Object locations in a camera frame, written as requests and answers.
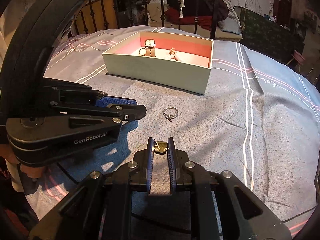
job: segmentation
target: watch face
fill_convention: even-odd
[[[145,41],[146,48],[154,48],[156,46],[155,40],[146,40]]]
[[[139,50],[139,55],[144,56],[147,53],[147,50],[145,48],[142,48]]]

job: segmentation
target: rope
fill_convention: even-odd
[[[247,0],[245,0],[245,5],[244,5],[244,17],[243,17],[243,22],[241,24],[241,30],[242,32],[244,31],[245,25],[244,25],[244,21],[245,21],[245,14],[247,12]]]
[[[184,7],[184,0],[180,0],[180,18],[183,18],[182,8]]]

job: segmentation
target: blue gripper pad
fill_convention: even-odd
[[[148,167],[147,167],[147,191],[150,192],[151,189],[151,178],[152,178],[152,170],[153,170],[153,144],[155,140],[153,138],[149,138],[148,145],[151,143],[152,147],[147,149],[148,158]]]
[[[99,106],[99,107],[106,107],[109,104],[137,105],[137,101],[129,98],[117,98],[117,97],[110,97],[110,96],[102,97],[101,99],[96,101],[96,106]]]
[[[172,155],[172,149],[173,145],[171,145],[170,140],[168,140],[168,150],[167,150],[167,156],[168,156],[168,165],[169,165],[169,175],[170,175],[170,184],[171,184],[171,190],[175,191],[176,189],[176,167]]]

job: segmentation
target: metal bed frame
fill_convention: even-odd
[[[107,22],[107,18],[106,18],[106,13],[105,13],[105,9],[104,9],[104,4],[103,4],[103,0],[100,0],[101,2],[101,10],[103,13],[103,19],[104,19],[104,27],[107,30],[108,29],[108,22]],[[148,10],[147,10],[147,0],[143,0],[143,4],[144,4],[144,8],[145,8],[145,23],[146,25],[148,25]],[[116,15],[116,21],[117,21],[117,25],[119,26],[119,16],[118,16],[118,6],[117,6],[117,2],[116,0],[113,0],[113,8],[115,11],[115,15]],[[129,5],[129,23],[130,26],[133,26],[133,17],[132,17],[132,1],[128,0],[128,5]],[[198,27],[198,22],[199,22],[199,18],[198,18],[198,5],[199,5],[199,0],[196,0],[196,16],[195,16],[195,34],[197,33],[197,27]],[[211,24],[211,32],[210,32],[210,39],[214,39],[215,38],[215,33],[216,33],[216,28],[217,28],[217,24],[218,24],[218,5],[219,5],[219,0],[214,0],[213,2],[213,11],[212,11],[212,24]],[[91,0],[89,0],[89,7],[90,7],[90,16],[92,18],[92,22],[93,22],[93,26],[94,26],[94,30],[97,30],[97,26],[96,26],[96,22],[95,22],[95,18],[94,18],[94,11],[92,9],[92,2]],[[83,12],[81,11],[81,19],[83,22],[83,26],[84,26],[84,32],[88,33],[88,28],[86,27],[86,23],[84,20],[84,15]],[[165,20],[165,15],[164,15],[164,0],[161,0],[161,21],[162,21],[162,27],[164,27],[164,20]],[[79,34],[79,30],[76,24],[76,21],[74,22],[74,26],[75,26],[75,30],[76,30],[76,34]]]

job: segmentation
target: person's hand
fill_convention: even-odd
[[[19,164],[9,144],[0,144],[0,156],[13,164]],[[23,164],[20,165],[20,170],[30,178],[40,178],[46,167],[32,168]]]

